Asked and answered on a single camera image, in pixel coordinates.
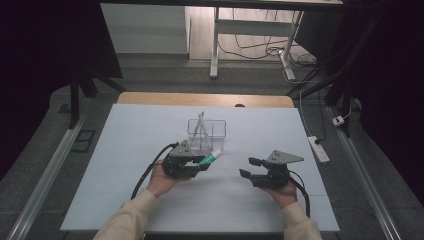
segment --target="dark curtain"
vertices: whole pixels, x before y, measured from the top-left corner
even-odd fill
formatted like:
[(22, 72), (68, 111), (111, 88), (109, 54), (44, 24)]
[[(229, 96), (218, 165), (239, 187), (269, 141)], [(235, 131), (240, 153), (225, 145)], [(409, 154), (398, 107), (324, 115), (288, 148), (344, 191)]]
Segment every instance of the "dark curtain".
[(77, 68), (122, 75), (96, 1), (2, 1), (0, 34), (3, 178)]
[(422, 3), (394, 1), (351, 74), (361, 123), (424, 203), (424, 15)]

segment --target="person's left hand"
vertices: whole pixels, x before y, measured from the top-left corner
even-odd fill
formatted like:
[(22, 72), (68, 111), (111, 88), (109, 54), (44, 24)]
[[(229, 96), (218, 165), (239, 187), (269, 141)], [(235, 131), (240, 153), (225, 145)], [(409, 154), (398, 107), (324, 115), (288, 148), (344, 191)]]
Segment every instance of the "person's left hand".
[(156, 198), (159, 198), (163, 194), (169, 192), (175, 184), (179, 182), (186, 182), (190, 179), (174, 179), (163, 171), (162, 167), (163, 160), (158, 160), (156, 166), (153, 167), (152, 175), (150, 177), (149, 185), (147, 190), (151, 192)]

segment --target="hand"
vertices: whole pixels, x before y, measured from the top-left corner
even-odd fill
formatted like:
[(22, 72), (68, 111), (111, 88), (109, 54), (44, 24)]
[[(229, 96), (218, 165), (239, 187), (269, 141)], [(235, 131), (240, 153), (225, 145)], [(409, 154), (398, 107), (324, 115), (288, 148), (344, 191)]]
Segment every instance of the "hand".
[(261, 188), (269, 193), (280, 208), (285, 208), (288, 205), (297, 202), (296, 186), (288, 182), (286, 186), (278, 189)]
[(163, 171), (162, 167), (163, 160), (158, 160), (156, 166), (153, 167), (152, 175), (150, 177), (149, 185), (147, 190), (151, 192), (156, 198), (159, 198), (163, 194), (169, 192), (175, 184), (179, 182), (186, 182), (190, 179), (174, 179)]

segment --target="metal rail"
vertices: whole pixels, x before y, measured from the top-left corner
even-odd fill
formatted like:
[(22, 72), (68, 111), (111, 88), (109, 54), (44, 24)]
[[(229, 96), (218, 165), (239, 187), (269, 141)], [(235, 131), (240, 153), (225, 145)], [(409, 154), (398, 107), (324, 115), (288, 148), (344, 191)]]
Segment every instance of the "metal rail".
[[(327, 107), (327, 111), (331, 119), (336, 117), (330, 107)], [(381, 228), (383, 229), (386, 238), (390, 240), (401, 240), (402, 238), (396, 227), (396, 224), (393, 221), (393, 218), (390, 215), (389, 211), (387, 210), (386, 204), (380, 197), (380, 194), (378, 193), (374, 182), (372, 181), (366, 169), (366, 166), (364, 165), (361, 159), (361, 156), (358, 154), (358, 151), (356, 150), (356, 147), (352, 142), (352, 139), (347, 138), (342, 129), (337, 128), (336, 130), (340, 141), (353, 166), (353, 169), (358, 177), (358, 180), (361, 183), (362, 188), (364, 189), (365, 195), (367, 196), (371, 207), (375, 211), (376, 217), (380, 222)]]
[(44, 170), (43, 175), (37, 183), (37, 186), (34, 188), (31, 196), (29, 197), (24, 209), (18, 217), (18, 220), (15, 222), (12, 230), (9, 233), (7, 239), (9, 240), (18, 240), (25, 239), (29, 230), (31, 229), (32, 224), (34, 223), (35, 218), (37, 217), (38, 212), (41, 209), (41, 206), (46, 199), (57, 174), (59, 173), (63, 162), (65, 161), (69, 150), (76, 139), (78, 132), (80, 131), (85, 119), (87, 118), (90, 106), (92, 104), (92, 99), (86, 98), (83, 101), (81, 108), (81, 117), (75, 124), (73, 129), (68, 129), (63, 136), (59, 146), (57, 147), (55, 153), (53, 154), (49, 164)]

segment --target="white desk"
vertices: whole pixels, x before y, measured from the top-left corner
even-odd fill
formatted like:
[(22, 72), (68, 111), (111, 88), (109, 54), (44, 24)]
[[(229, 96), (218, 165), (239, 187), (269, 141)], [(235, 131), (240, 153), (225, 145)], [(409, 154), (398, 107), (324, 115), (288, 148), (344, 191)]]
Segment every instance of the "white desk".
[[(227, 121), (224, 155), (208, 171), (159, 199), (149, 217), (148, 232), (282, 232), (285, 224), (277, 205), (238, 172), (242, 168), (265, 173), (264, 168), (249, 165), (248, 157), (265, 159), (274, 149), (305, 158), (289, 169), (305, 182), (311, 217), (322, 231), (339, 230), (297, 109), (134, 104), (113, 106), (61, 229), (99, 229), (130, 199), (157, 153), (187, 138), (187, 120), (201, 111), (207, 119)], [(300, 193), (298, 198), (304, 204)]]

